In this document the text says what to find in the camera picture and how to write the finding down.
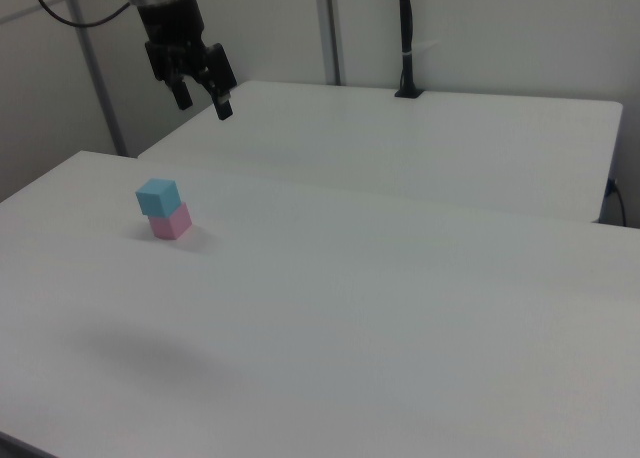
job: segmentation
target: cable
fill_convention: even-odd
[[[624,200],[622,199],[622,194],[620,193],[620,189],[617,185],[615,186],[616,194],[618,195],[618,201],[620,201],[620,210],[622,211],[622,226],[627,227],[627,212],[624,209]]]
[[[49,5],[47,5],[44,0],[38,0],[38,3],[40,3],[40,6],[42,6],[44,11],[49,13],[49,15],[51,15],[54,19],[56,19],[60,23],[63,23],[67,26],[72,26],[74,28],[94,28],[96,26],[104,25],[105,23],[108,23],[109,21],[113,20],[116,16],[118,16],[120,13],[122,13],[124,10],[126,10],[131,6],[131,3],[127,3],[126,5],[120,7],[115,13],[107,16],[106,18],[103,18],[102,20],[94,21],[93,23],[74,23],[73,21],[65,20],[61,16],[56,15],[55,12],[51,8],[49,8]]]

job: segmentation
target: table surface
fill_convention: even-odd
[[[521,214],[597,220],[612,102],[248,82],[143,160]]]
[[[55,455],[640,449],[635,230],[90,153],[0,230],[0,430]]]

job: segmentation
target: foam block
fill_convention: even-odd
[[[147,181],[136,197],[142,214],[156,218],[169,218],[182,203],[176,182],[157,178]]]
[[[149,224],[156,238],[177,240],[191,226],[187,204],[182,203],[169,218],[149,217]]]

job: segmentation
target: blue cube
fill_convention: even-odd
[[[142,214],[155,218],[169,218],[182,204],[176,182],[152,178],[136,191]]]

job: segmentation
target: black post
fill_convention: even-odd
[[[413,13],[411,0],[400,0],[400,29],[402,31],[402,79],[400,89],[396,92],[398,98],[417,98],[422,90],[416,88],[413,82],[413,54],[411,41],[413,40]]]

